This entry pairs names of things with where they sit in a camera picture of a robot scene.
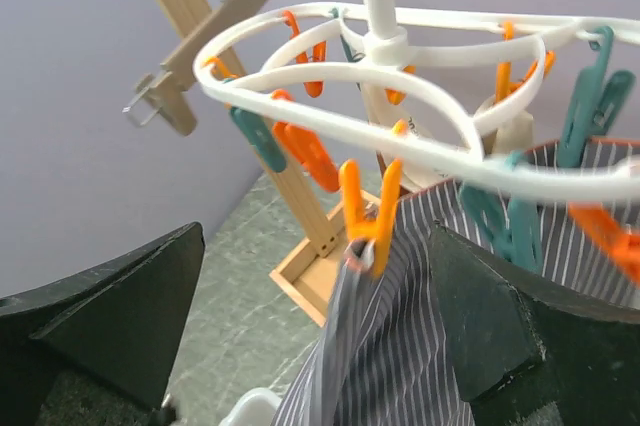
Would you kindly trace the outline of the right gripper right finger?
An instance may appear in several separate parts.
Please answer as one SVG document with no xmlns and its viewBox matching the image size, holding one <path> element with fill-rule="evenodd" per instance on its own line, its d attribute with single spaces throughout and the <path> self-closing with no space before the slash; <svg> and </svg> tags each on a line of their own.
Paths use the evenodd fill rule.
<svg viewBox="0 0 640 426">
<path fill-rule="evenodd" d="M 636 425 L 639 312 L 525 271 L 437 225 L 437 300 L 478 425 Z"/>
</svg>

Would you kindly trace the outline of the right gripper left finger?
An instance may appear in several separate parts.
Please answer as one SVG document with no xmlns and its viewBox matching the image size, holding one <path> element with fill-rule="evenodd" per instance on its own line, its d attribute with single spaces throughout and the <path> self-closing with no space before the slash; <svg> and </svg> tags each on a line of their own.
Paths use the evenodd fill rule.
<svg viewBox="0 0 640 426">
<path fill-rule="evenodd" d="M 204 250 L 192 222 L 2 298 L 2 424 L 176 424 L 167 386 Z"/>
</svg>

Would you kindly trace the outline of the grey striped underwear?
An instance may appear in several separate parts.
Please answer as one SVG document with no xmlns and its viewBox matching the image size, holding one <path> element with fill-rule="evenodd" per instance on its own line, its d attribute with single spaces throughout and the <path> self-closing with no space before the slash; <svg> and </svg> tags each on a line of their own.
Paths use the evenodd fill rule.
<svg viewBox="0 0 640 426">
<path fill-rule="evenodd" d="M 271 425 L 475 425 L 447 351 L 430 251 L 434 221 L 493 252 L 445 180 L 399 202 L 387 268 L 379 279 L 343 261 L 318 343 Z M 633 307 L 635 285 L 570 219 L 542 206 L 542 276 L 579 293 Z"/>
</svg>

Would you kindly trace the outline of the wooden clip hanger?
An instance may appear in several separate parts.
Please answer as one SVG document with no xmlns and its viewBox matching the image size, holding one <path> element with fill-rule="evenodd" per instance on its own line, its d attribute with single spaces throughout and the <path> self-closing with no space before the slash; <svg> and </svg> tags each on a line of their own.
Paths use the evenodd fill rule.
<svg viewBox="0 0 640 426">
<path fill-rule="evenodd" d="M 197 119 L 184 93 L 196 83 L 192 64 L 205 44 L 225 29 L 256 15 L 268 0 L 225 0 L 216 10 L 207 0 L 156 0 L 182 38 L 161 63 L 158 75 L 145 76 L 123 113 L 137 127 L 159 115 L 183 136 Z"/>
</svg>

